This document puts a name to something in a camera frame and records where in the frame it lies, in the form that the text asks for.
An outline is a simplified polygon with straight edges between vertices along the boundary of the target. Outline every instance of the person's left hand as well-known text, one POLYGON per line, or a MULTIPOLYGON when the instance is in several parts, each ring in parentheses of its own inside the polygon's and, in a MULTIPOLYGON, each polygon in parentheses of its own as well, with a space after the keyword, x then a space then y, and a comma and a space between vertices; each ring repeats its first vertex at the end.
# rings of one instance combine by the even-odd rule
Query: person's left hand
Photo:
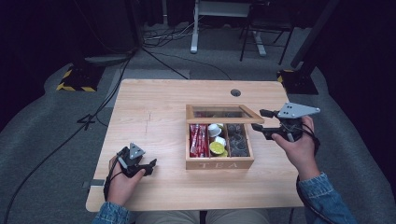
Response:
MULTIPOLYGON (((117 159, 117 156, 113 157, 109 162, 109 167, 112 166, 114 160, 117 159)), ((116 166, 114 167, 113 174, 117 175, 119 172, 122 172, 120 163, 117 161, 116 166)), ((115 203, 120 206, 124 206, 128 200, 131 198, 134 193, 134 187, 139 183, 140 179, 142 179, 146 170, 142 169, 137 172, 132 178, 128 178, 125 174, 119 174, 115 176, 110 182, 110 189, 108 191, 107 201, 110 203, 115 203)))

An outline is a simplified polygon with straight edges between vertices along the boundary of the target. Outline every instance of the wooden box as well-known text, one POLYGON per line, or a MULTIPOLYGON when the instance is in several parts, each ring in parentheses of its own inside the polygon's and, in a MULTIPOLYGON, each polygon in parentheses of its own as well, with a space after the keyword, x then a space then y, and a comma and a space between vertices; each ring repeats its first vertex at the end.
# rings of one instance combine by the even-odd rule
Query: wooden box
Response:
POLYGON ((254 162, 248 137, 251 123, 264 123, 264 119, 244 105, 186 105, 186 169, 250 168, 254 162), (208 130, 216 125, 221 129, 216 141, 225 140, 221 154, 214 150, 219 144, 212 144, 214 132, 208 130))

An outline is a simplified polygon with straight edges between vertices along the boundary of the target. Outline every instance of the person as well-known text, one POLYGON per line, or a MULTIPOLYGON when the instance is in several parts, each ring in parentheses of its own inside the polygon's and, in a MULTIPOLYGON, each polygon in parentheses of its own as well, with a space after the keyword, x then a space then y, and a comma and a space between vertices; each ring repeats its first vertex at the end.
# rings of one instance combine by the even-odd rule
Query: person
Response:
MULTIPOLYGON (((302 117, 304 129, 314 131, 312 118, 302 117)), ((340 194, 332 187, 326 174, 322 173, 315 160, 315 143, 308 133, 296 142, 289 142, 279 134, 272 138, 282 147, 289 161, 299 174, 297 183, 305 205, 307 223, 357 223, 351 212, 342 201, 340 194)), ((113 174, 120 172, 117 164, 113 174)), ((124 207, 134 192, 135 186, 143 177, 141 170, 132 178, 117 175, 110 183, 107 201, 104 202, 92 224, 131 223, 130 212, 124 207)), ((160 211, 136 213, 136 224, 139 223, 200 223, 199 211, 160 211)), ((265 209, 226 209, 209 210, 206 223, 269 223, 265 209)))

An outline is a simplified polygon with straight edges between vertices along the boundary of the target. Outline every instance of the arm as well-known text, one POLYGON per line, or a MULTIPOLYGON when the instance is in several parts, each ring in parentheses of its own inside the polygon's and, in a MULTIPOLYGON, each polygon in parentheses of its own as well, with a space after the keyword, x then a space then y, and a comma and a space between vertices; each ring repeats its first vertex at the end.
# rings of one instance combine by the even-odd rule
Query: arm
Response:
MULTIPOLYGON (((312 132, 314 131, 314 122, 310 117, 303 117, 302 121, 312 132)), ((273 134, 272 137, 285 150, 289 161, 299 173, 298 186, 303 201, 310 204, 332 223, 357 223, 339 193, 333 189, 327 176, 319 171, 315 161, 315 144, 312 138, 303 133, 301 139, 292 143, 278 134, 273 134)), ((307 204, 305 204, 307 223, 326 223, 309 209, 307 204)))
POLYGON ((108 191, 107 202, 102 207, 92 224, 123 224, 129 223, 129 211, 123 207, 131 198, 134 188, 146 172, 145 169, 140 170, 132 178, 128 178, 121 172, 120 164, 117 162, 114 167, 110 188, 108 191))

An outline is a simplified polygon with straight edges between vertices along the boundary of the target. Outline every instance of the hand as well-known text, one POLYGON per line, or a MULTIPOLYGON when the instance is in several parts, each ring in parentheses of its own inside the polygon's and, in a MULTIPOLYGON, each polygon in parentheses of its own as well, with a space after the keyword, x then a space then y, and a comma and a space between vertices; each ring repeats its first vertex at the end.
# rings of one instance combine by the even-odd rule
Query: hand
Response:
MULTIPOLYGON (((302 117, 302 122, 314 131, 314 121, 312 118, 308 116, 302 117)), ((285 150, 289 161, 297 168, 300 180, 311 179, 320 175, 314 156, 315 143, 311 136, 303 133, 303 136, 293 143, 276 133, 272 134, 272 138, 285 150)))
MULTIPOLYGON (((117 159, 117 156, 113 157, 110 160, 109 167, 112 166, 114 160, 117 159)), ((117 175, 119 172, 122 172, 120 163, 117 161, 116 166, 114 167, 112 177, 117 175)), ((128 200, 131 198, 132 193, 134 192, 134 187, 139 183, 140 179, 142 179, 146 170, 142 169, 137 172, 132 178, 128 178, 125 174, 119 174, 113 178, 110 182, 110 189, 107 195, 107 201, 110 203, 115 203, 120 206, 124 206, 128 200)))

